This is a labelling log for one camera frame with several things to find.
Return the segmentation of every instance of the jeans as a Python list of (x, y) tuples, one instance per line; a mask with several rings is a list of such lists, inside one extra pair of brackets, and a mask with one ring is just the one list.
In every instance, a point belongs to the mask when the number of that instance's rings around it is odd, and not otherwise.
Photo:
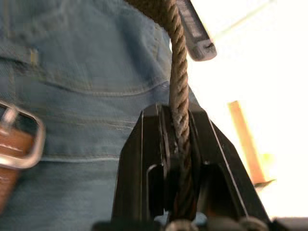
[(0, 99), (47, 131), (0, 230), (90, 230), (111, 217), (118, 158), (141, 110), (168, 103), (169, 37), (123, 0), (0, 0), (0, 9)]

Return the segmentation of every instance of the brown leather belt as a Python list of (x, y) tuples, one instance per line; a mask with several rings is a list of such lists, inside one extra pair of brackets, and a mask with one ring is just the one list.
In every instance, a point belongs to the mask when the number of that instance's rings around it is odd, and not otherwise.
[[(31, 113), (0, 101), (6, 108), (0, 121), (0, 214), (13, 191), (20, 169), (34, 166), (41, 157), (45, 127), (41, 120)], [(36, 121), (38, 129), (35, 136), (13, 128), (21, 114)]]

